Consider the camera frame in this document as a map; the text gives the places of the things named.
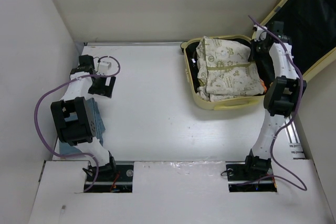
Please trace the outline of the orange white shorts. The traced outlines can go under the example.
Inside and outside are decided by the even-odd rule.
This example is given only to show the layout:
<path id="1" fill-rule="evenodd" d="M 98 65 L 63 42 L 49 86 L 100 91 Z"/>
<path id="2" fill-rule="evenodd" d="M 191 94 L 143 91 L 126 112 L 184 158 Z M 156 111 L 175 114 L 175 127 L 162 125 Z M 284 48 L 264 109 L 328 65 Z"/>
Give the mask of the orange white shorts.
<path id="1" fill-rule="evenodd" d="M 261 82 L 261 85 L 262 85 L 262 87 L 264 89 L 264 93 L 266 93 L 267 92 L 267 87 L 266 87 L 264 81 L 262 79 L 260 79 L 260 82 Z"/>

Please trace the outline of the brown silver headphones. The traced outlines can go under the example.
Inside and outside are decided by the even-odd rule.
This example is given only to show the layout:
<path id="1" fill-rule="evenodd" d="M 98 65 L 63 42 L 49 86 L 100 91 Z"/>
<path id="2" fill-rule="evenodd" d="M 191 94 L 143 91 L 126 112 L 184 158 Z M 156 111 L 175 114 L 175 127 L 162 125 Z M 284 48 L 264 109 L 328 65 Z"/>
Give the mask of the brown silver headphones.
<path id="1" fill-rule="evenodd" d="M 192 61 L 192 67 L 194 69 L 198 69 L 198 66 L 197 66 L 197 51 L 196 50 L 192 54 L 191 61 Z"/>

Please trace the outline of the cream green printed jacket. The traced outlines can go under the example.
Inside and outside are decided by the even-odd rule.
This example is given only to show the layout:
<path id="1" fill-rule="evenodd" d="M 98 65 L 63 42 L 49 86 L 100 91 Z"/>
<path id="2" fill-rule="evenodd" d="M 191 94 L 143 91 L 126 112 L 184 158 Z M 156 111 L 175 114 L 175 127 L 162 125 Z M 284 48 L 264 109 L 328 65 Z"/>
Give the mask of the cream green printed jacket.
<path id="1" fill-rule="evenodd" d="M 257 66 L 248 61 L 250 47 L 204 36 L 196 51 L 201 99 L 217 102 L 264 94 Z"/>

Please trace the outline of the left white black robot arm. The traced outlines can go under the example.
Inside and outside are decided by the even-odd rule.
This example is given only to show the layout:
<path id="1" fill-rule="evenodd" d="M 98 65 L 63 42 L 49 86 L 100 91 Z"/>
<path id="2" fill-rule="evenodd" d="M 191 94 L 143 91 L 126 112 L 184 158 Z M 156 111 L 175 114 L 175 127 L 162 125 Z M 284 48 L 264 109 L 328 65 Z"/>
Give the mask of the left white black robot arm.
<path id="1" fill-rule="evenodd" d="M 99 172 L 105 180 L 117 175 L 117 166 L 111 153 L 103 147 L 102 121 L 98 103 L 93 95 L 111 98 L 115 77 L 107 77 L 109 62 L 94 61 L 90 55 L 79 56 L 79 65 L 70 72 L 69 84 L 60 101 L 50 106 L 59 139 L 59 154 L 75 156 L 90 153 L 98 161 L 86 169 L 89 176 Z"/>

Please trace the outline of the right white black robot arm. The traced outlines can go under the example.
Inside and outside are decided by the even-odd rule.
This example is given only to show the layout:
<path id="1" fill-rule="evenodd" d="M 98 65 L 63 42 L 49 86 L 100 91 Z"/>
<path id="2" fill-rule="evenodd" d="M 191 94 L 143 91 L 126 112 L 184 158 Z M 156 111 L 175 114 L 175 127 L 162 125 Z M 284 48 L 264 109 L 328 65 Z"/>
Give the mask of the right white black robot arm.
<path id="1" fill-rule="evenodd" d="M 275 140 L 284 129 L 286 119 L 297 114 L 307 86 L 301 71 L 293 62 L 291 42 L 282 33 L 283 26 L 282 22 L 274 22 L 269 27 L 254 23 L 254 58 L 268 54 L 272 60 L 275 78 L 264 96 L 265 117 L 258 139 L 243 165 L 243 173 L 250 179 L 270 174 Z"/>

